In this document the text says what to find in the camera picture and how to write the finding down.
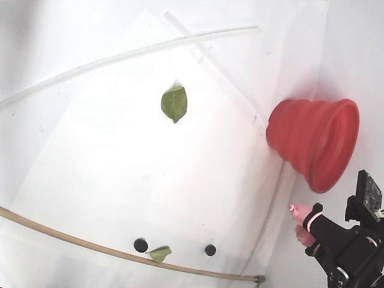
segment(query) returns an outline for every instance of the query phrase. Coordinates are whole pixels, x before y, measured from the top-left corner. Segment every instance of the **clear plastic tube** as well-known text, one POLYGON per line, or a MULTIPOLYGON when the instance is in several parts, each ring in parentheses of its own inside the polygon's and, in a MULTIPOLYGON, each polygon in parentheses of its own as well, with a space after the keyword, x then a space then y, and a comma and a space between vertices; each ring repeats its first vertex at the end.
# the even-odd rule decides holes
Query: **clear plastic tube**
POLYGON ((68 70, 66 72, 63 72, 55 77, 46 79, 30 88, 27 88, 21 92, 15 93, 8 98, 0 101, 0 108, 10 105, 16 101, 19 101, 27 96, 30 96, 34 93, 40 92, 42 90, 45 90, 49 87, 55 86, 59 83, 62 83, 64 81, 70 80, 74 77, 92 72, 96 69, 99 69, 101 67, 109 66, 115 63, 119 63, 128 59, 136 58, 142 55, 147 55, 155 52, 159 52, 162 50, 167 50, 179 46, 194 44, 196 42, 202 42, 202 41, 209 41, 214 39, 220 39, 225 37, 234 37, 242 34, 250 34, 254 33, 259 28, 254 27, 247 27, 247 28, 238 28, 238 29, 231 29, 231 30, 225 30, 225 31, 216 31, 211 32, 207 34, 201 34, 193 37, 185 37, 185 38, 179 38, 175 40, 165 41, 161 43, 157 43, 154 45, 142 47, 139 49, 134 49, 128 52, 120 53, 117 55, 113 55, 110 57, 102 58, 90 63, 87 63, 85 65, 76 67, 74 69, 68 70))
MULTIPOLYGON (((185 27, 179 19, 177 19, 171 12, 167 11, 164 14, 164 18, 178 31, 180 31, 186 37, 194 37, 193 33, 185 27)), ((238 83, 233 74, 224 67, 220 61, 207 49, 207 47, 201 42, 194 42, 194 45, 198 50, 208 59, 210 62, 224 75, 224 77, 242 94, 242 96, 247 99, 249 104, 253 107, 256 112, 257 118, 259 121, 266 127, 268 123, 268 117, 266 113, 262 110, 262 105, 258 102, 257 99, 254 99, 253 93, 249 92, 249 89, 246 89, 243 85, 238 83)))

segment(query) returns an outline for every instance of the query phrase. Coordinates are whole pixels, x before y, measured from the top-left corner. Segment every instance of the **black circle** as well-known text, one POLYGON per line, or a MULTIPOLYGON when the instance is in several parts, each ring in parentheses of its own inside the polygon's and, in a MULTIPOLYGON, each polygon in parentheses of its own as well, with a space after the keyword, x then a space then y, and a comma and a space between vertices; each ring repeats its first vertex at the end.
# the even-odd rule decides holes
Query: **black circle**
POLYGON ((144 253, 148 249, 148 243, 143 238, 136 239, 133 246, 140 253, 144 253))
POLYGON ((208 256, 213 256, 216 253, 216 247, 212 244, 209 244, 207 247, 205 247, 205 253, 208 256))

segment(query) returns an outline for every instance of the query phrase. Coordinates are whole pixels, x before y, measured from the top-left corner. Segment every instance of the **green leaf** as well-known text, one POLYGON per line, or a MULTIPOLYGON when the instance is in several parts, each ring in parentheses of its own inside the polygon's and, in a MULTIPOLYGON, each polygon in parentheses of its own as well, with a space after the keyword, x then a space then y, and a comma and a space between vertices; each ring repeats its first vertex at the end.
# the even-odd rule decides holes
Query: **green leaf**
POLYGON ((161 99, 161 109, 173 123, 177 123, 187 112, 187 95, 184 87, 165 92, 161 99))
POLYGON ((162 262, 167 257, 168 254, 172 253, 169 246, 157 248, 151 252, 147 252, 150 257, 156 262, 162 262))

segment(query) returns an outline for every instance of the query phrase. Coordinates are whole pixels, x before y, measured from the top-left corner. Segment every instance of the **white panel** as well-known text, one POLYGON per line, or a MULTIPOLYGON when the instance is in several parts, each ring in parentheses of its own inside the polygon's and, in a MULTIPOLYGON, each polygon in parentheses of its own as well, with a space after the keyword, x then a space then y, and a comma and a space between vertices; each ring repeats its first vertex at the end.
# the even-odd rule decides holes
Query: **white panel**
MULTIPOLYGON (((347 198, 355 194, 358 171, 365 169, 379 187, 384 187, 383 9, 384 2, 380 0, 330 1, 316 98, 354 100, 360 111, 359 136, 348 168, 333 189, 323 195, 315 194, 300 176, 291 198, 293 203, 323 204, 325 215, 346 228, 356 224, 345 222, 344 213, 347 198)), ((295 238, 295 223, 288 211, 284 213, 267 273, 270 281, 262 287, 326 287, 324 271, 305 255, 304 247, 295 238)))
MULTIPOLYGON (((260 26, 255 35, 205 43, 230 79, 189 46, 4 108, 0 205, 129 253, 142 236, 149 248, 170 245, 169 263, 263 273, 295 173, 287 166, 277 185, 281 159, 262 122, 302 82, 310 82, 304 96, 312 95, 325 2, 3 0, 1 7, 1 99, 87 62, 180 37, 166 11, 195 34, 260 26), (173 125, 160 99, 175 81, 187 90, 188 112, 173 125), (218 251, 208 258, 203 249, 211 242, 218 251)), ((0 235, 0 286, 253 285, 127 263, 3 220, 0 235)))

